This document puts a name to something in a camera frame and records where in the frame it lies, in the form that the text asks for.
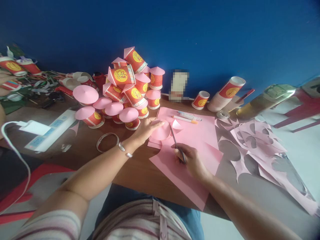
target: scissors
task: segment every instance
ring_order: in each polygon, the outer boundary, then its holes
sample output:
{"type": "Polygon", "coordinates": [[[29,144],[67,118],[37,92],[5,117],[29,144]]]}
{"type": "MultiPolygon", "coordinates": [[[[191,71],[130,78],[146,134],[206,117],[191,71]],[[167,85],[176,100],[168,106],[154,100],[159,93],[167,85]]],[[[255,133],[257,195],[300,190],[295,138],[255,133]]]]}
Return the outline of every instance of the scissors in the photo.
{"type": "Polygon", "coordinates": [[[180,147],[177,146],[177,141],[176,141],[176,138],[174,137],[173,129],[172,129],[172,127],[171,127],[170,124],[169,124],[169,126],[170,126],[170,129],[171,129],[171,132],[172,132],[172,137],[173,137],[174,143],[176,144],[176,147],[175,147],[175,148],[179,150],[179,152],[181,153],[182,158],[183,158],[183,161],[179,158],[179,162],[181,162],[181,163],[183,163],[183,164],[186,164],[186,159],[185,159],[185,157],[184,157],[183,151],[182,151],[182,149],[181,149],[180,147]]]}

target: yellow circle logo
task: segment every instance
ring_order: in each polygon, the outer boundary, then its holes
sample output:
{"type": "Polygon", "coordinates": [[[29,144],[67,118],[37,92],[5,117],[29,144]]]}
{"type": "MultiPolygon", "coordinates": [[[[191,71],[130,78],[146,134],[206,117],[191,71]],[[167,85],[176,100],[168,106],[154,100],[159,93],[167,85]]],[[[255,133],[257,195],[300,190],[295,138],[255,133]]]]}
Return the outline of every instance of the yellow circle logo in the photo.
{"type": "Polygon", "coordinates": [[[125,123],[127,127],[132,127],[133,123],[125,123]]]}
{"type": "Polygon", "coordinates": [[[199,106],[202,107],[206,104],[207,100],[206,99],[202,99],[198,102],[199,106]]]}
{"type": "Polygon", "coordinates": [[[7,68],[9,68],[13,71],[21,71],[22,70],[21,67],[14,62],[7,62],[6,66],[7,66],[7,68]]]}
{"type": "Polygon", "coordinates": [[[154,76],[153,76],[153,74],[151,74],[151,83],[154,83],[154,81],[155,81],[155,79],[154,79],[154,76]]]}
{"type": "Polygon", "coordinates": [[[148,109],[145,107],[144,109],[141,110],[142,114],[146,114],[148,112],[148,109]]]}
{"type": "Polygon", "coordinates": [[[133,88],[131,90],[131,95],[135,98],[135,99],[139,99],[141,98],[141,93],[138,91],[138,89],[133,88]]]}
{"type": "Polygon", "coordinates": [[[94,117],[98,120],[101,119],[101,115],[97,112],[94,112],[94,117]]]}
{"type": "Polygon", "coordinates": [[[122,92],[122,90],[120,88],[118,88],[117,86],[114,86],[113,85],[113,89],[116,91],[116,92],[122,92]]]}
{"type": "Polygon", "coordinates": [[[128,79],[128,75],[124,69],[117,69],[114,71],[114,77],[119,82],[125,82],[128,79]]]}
{"type": "Polygon", "coordinates": [[[230,88],[227,90],[226,95],[227,97],[233,97],[239,91],[240,88],[230,88]]]}
{"type": "Polygon", "coordinates": [[[146,83],[145,85],[143,85],[142,90],[143,90],[144,92],[146,92],[147,89],[148,89],[148,84],[146,83]]]}
{"type": "Polygon", "coordinates": [[[140,55],[136,51],[133,51],[132,56],[136,62],[142,62],[143,60],[142,57],[140,57],[140,55]]]}

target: white power strip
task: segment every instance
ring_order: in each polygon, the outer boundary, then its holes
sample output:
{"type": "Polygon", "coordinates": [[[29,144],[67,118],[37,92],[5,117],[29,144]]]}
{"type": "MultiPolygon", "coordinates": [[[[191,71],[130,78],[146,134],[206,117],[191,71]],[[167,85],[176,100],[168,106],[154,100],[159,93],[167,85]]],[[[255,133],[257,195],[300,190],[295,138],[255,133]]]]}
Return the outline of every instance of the white power strip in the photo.
{"type": "Polygon", "coordinates": [[[35,152],[45,152],[75,121],[75,111],[66,110],[53,123],[43,136],[36,136],[25,148],[35,152]]]}

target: blue wall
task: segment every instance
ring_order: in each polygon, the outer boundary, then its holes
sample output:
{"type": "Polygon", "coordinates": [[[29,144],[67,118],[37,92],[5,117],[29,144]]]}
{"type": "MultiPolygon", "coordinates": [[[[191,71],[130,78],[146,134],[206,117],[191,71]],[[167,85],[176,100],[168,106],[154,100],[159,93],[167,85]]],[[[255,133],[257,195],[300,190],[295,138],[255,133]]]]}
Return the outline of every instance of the blue wall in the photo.
{"type": "Polygon", "coordinates": [[[273,83],[320,73],[316,0],[2,1],[0,50],[16,42],[43,70],[107,72],[136,46],[150,67],[189,69],[189,97],[213,94],[231,76],[253,96],[273,83]]]}

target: sleeve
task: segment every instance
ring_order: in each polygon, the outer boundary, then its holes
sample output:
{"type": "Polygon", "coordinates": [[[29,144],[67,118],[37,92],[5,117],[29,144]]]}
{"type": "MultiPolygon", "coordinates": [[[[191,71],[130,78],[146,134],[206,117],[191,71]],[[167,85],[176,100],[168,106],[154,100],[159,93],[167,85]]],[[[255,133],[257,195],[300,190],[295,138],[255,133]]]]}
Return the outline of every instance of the sleeve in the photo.
{"type": "Polygon", "coordinates": [[[67,210],[56,210],[22,226],[12,240],[78,240],[80,232],[81,222],[76,214],[67,210]]]}

